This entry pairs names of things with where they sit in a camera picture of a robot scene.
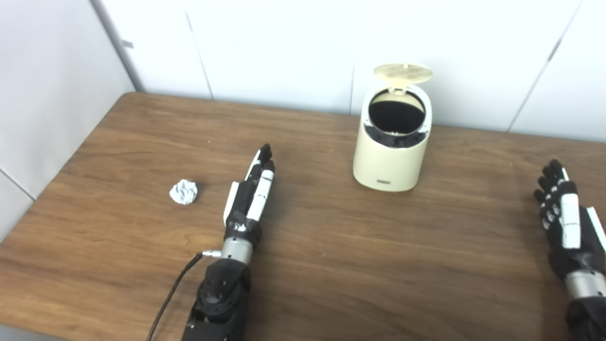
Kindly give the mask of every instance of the trash can lid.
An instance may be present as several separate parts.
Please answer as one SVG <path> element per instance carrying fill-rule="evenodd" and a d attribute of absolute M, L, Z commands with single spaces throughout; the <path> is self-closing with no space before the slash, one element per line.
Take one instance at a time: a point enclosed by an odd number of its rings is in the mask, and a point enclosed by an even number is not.
<path fill-rule="evenodd" d="M 406 84 L 427 81 L 433 75 L 431 70 L 420 64 L 394 63 L 375 68 L 375 75 L 392 84 L 393 87 L 406 89 Z"/>

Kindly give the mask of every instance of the robotic forearm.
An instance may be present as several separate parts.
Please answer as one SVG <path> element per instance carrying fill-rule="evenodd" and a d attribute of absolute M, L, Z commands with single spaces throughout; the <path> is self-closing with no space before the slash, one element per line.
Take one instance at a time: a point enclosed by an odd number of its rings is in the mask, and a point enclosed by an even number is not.
<path fill-rule="evenodd" d="M 242 340 L 251 287 L 248 263 L 261 241 L 259 219 L 275 172 L 270 159 L 266 144 L 255 155 L 245 180 L 231 186 L 223 215 L 223 250 L 203 252 L 219 260 L 206 270 L 182 341 Z"/>
<path fill-rule="evenodd" d="M 534 196 L 551 250 L 549 263 L 572 301 L 566 321 L 575 341 L 606 340 L 606 237 L 594 208 L 579 205 L 560 162 L 543 168 Z"/>

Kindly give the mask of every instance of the prosthetic hand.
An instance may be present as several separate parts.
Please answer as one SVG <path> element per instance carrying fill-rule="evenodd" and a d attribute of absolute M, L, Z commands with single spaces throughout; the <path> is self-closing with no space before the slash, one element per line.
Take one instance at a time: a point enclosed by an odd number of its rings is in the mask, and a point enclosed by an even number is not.
<path fill-rule="evenodd" d="M 560 162 L 543 168 L 540 219 L 551 247 L 549 264 L 572 301 L 566 321 L 575 341 L 606 340 L 606 237 L 593 207 L 579 206 L 574 182 Z"/>
<path fill-rule="evenodd" d="M 248 263 L 261 241 L 259 219 L 271 188 L 274 165 L 270 145 L 263 146 L 243 182 L 234 182 L 223 214 L 223 250 L 209 265 L 185 326 L 182 341 L 240 341 L 246 325 L 251 277 Z"/>

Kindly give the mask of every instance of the white wall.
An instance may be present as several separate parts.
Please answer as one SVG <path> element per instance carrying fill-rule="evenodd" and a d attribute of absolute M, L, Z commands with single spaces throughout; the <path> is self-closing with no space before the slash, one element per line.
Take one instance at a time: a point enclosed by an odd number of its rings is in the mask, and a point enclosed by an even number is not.
<path fill-rule="evenodd" d="M 419 86 L 431 98 L 436 124 L 506 131 L 578 4 L 360 2 L 356 16 L 367 19 L 356 28 L 351 113 L 361 112 L 374 67 L 410 60 L 434 71 Z"/>
<path fill-rule="evenodd" d="M 178 1 L 92 0 L 140 91 L 211 98 L 185 8 Z"/>
<path fill-rule="evenodd" d="M 0 1 L 0 241 L 125 92 L 91 4 Z M 51 341 L 0 325 L 2 341 Z"/>
<path fill-rule="evenodd" d="M 606 2 L 584 1 L 512 132 L 606 142 L 604 15 Z"/>
<path fill-rule="evenodd" d="M 523 121 L 535 125 L 543 120 L 535 113 L 546 111 L 544 100 L 529 98 L 529 105 L 541 108 L 530 113 L 521 113 L 522 106 L 582 3 L 93 1 L 107 11 L 110 31 L 121 33 L 115 43 L 149 92 L 357 115 L 375 81 L 375 66 L 413 61 L 435 72 L 421 84 L 433 100 L 435 123 L 500 131 L 509 130 L 518 115 L 520 127 L 527 126 Z M 606 14 L 596 11 L 589 20 Z M 599 32 L 587 36 L 603 41 Z M 133 48 L 124 48 L 121 39 L 130 39 Z M 580 48 L 578 53 L 597 49 Z M 598 58 L 591 63 L 599 63 Z M 588 77 L 571 80 L 595 89 L 599 84 Z M 194 81 L 199 86 L 180 85 Z M 537 96 L 543 83 L 538 83 Z M 552 84 L 545 87 L 548 93 L 562 88 L 548 78 L 547 83 Z M 590 98 L 578 101 L 595 108 Z M 606 107 L 589 110 L 583 126 L 601 124 L 600 110 Z M 581 126 L 571 133 L 563 123 L 571 115 L 565 112 L 563 120 L 534 130 L 516 123 L 514 130 L 598 139 Z"/>

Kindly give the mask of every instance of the wood grain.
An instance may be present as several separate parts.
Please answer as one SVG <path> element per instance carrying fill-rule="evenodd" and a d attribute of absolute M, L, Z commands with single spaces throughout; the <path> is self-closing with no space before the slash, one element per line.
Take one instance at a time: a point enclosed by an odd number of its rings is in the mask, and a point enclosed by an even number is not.
<path fill-rule="evenodd" d="M 0 323 L 66 340 L 144 340 L 191 257 L 222 245 L 230 183 L 271 143 L 247 341 L 567 340 L 531 194 L 558 158 L 606 217 L 606 145 L 436 126 L 403 193 L 352 175 L 358 117 L 124 95 L 0 245 Z M 197 181 L 194 204 L 168 191 Z M 156 340 L 180 340 L 211 260 Z"/>

